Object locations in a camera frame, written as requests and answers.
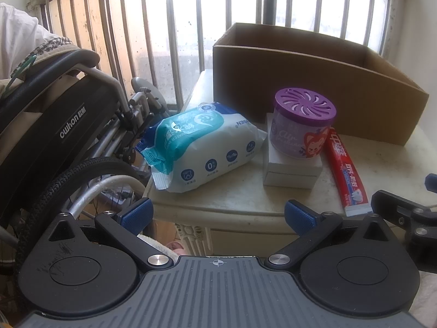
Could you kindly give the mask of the red toothpaste tube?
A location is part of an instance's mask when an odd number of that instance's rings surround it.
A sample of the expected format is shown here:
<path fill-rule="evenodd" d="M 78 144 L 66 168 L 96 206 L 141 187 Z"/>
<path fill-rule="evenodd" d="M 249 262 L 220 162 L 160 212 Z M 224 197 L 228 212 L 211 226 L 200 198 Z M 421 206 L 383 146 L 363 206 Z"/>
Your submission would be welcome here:
<path fill-rule="evenodd" d="M 324 143 L 324 152 L 335 180 L 346 217 L 372 212 L 366 190 L 346 147 L 331 127 Z"/>

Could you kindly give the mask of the white rectangular carton box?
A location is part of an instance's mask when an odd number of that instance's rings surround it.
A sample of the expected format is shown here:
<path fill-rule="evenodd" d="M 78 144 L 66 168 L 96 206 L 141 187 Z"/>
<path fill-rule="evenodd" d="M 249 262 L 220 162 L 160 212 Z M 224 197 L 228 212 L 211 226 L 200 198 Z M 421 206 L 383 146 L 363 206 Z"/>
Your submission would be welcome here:
<path fill-rule="evenodd" d="M 272 187 L 292 187 L 311 190 L 322 172 L 321 156 L 295 159 L 279 152 L 270 141 L 273 114 L 266 118 L 267 138 L 262 146 L 263 184 Z"/>

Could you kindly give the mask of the purple air freshener jar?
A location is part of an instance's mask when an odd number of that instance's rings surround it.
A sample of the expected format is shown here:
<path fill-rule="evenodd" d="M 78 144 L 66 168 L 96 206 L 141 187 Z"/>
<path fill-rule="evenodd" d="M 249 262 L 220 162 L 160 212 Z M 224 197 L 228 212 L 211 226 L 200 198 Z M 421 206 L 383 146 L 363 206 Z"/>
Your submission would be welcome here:
<path fill-rule="evenodd" d="M 325 96 L 299 87 L 276 92 L 270 141 L 281 153 L 296 159 L 320 154 L 336 117 L 334 104 Z"/>

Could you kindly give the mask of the blue white wet wipes pack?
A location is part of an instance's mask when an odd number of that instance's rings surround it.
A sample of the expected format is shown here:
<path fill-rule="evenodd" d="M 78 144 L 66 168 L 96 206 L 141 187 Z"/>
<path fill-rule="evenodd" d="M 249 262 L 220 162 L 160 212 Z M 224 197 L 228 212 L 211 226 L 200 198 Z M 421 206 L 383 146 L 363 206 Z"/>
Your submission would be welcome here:
<path fill-rule="evenodd" d="M 135 149 L 157 190 L 183 193 L 249 162 L 267 133 L 218 102 L 203 103 L 149 127 Z"/>

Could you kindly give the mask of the black folded wheelchair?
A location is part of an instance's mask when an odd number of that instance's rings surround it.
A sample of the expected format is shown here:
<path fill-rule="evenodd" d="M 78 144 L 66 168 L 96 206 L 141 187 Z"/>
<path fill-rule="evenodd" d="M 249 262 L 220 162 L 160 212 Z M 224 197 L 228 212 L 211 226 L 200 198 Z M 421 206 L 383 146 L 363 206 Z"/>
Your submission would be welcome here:
<path fill-rule="evenodd" d="M 64 37 L 33 50 L 1 95 L 1 274 L 17 270 L 58 212 L 93 185 L 125 175 L 147 183 L 135 166 L 146 129 L 169 116 L 147 80 L 121 83 L 99 70 L 99 55 Z"/>

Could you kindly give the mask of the brown cardboard box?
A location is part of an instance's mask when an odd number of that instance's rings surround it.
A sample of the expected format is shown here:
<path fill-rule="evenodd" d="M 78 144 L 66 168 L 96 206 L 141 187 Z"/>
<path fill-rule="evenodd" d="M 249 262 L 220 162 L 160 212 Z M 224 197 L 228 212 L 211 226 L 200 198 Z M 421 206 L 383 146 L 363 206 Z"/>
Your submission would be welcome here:
<path fill-rule="evenodd" d="M 335 129 L 405 145 L 429 95 L 373 50 L 320 33 L 236 23 L 214 44 L 213 98 L 251 121 L 273 111 L 275 93 L 300 87 L 329 98 Z"/>

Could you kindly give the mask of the metal window guard rails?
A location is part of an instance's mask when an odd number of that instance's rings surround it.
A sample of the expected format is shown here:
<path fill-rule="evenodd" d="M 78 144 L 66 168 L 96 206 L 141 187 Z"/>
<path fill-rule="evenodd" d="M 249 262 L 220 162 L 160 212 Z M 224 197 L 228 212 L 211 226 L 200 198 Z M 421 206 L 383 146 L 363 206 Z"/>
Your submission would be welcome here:
<path fill-rule="evenodd" d="M 132 95 L 136 76 L 180 108 L 212 47 L 237 23 L 308 30 L 387 55 L 399 0 L 29 0 L 52 33 L 97 52 Z"/>

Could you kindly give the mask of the white clothing pile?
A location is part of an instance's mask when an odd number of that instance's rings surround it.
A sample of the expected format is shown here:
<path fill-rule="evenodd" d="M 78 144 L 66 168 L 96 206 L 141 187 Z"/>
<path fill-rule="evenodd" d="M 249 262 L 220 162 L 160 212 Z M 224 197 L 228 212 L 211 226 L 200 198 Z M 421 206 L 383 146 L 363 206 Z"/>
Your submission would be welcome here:
<path fill-rule="evenodd" d="M 7 79 L 39 45 L 58 38 L 39 24 L 36 17 L 1 2 L 1 79 Z"/>

